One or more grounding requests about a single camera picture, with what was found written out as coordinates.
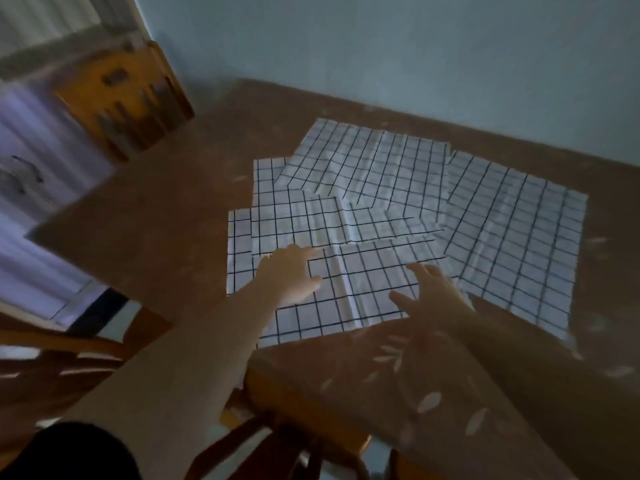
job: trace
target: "wall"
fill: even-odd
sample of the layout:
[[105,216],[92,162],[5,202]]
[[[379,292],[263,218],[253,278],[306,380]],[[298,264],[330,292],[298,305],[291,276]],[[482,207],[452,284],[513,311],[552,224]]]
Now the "wall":
[[251,77],[640,165],[640,0],[136,0],[192,102]]

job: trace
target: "left hand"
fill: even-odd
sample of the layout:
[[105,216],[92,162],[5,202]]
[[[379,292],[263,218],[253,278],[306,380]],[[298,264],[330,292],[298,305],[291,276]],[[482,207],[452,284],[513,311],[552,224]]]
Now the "left hand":
[[276,249],[271,256],[261,259],[255,280],[276,293],[279,306],[304,301],[322,284],[320,276],[309,277],[307,262],[314,254],[313,248],[300,248],[297,244]]

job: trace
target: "grid pattern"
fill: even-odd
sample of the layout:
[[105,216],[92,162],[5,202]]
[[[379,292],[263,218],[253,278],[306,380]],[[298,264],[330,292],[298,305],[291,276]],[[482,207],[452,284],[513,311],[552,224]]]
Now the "grid pattern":
[[348,242],[433,233],[436,227],[418,217],[389,217],[383,209],[352,209],[335,197],[321,198],[302,190],[274,189],[273,178],[284,160],[254,161],[250,226],[234,219],[234,235],[250,233],[252,252],[272,253],[291,243],[320,248]]
[[567,337],[587,195],[468,153],[440,238],[464,290]]
[[276,188],[444,222],[448,144],[318,119]]
[[[229,258],[227,291],[233,293],[254,277],[260,256],[245,251],[229,254]],[[395,289],[417,297],[415,277],[404,267],[416,261],[439,266],[451,276],[442,247],[434,236],[406,236],[317,250],[308,262],[308,271],[310,276],[324,278],[322,286],[305,302],[279,308],[262,332],[259,347],[405,316],[389,300],[388,293]]]

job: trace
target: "hand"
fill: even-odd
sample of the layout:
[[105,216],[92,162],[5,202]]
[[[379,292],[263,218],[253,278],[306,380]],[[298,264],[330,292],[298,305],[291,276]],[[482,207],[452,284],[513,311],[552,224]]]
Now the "hand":
[[258,265],[255,279],[275,293],[279,306],[289,306],[303,301],[320,288],[320,276],[309,277],[307,262],[314,255],[313,248],[300,248],[290,244],[265,256]]
[[455,332],[475,312],[467,304],[462,293],[444,276],[437,266],[411,263],[406,265],[416,279],[420,288],[418,300],[391,291],[389,298],[398,308],[416,319],[428,321],[436,328]]

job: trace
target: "right arm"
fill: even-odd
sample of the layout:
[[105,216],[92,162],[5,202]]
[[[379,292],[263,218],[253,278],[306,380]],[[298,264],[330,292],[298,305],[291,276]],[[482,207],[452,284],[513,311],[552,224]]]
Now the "right arm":
[[391,292],[391,300],[458,339],[580,480],[640,478],[639,398],[534,325],[476,314],[439,268],[407,268],[420,298]]

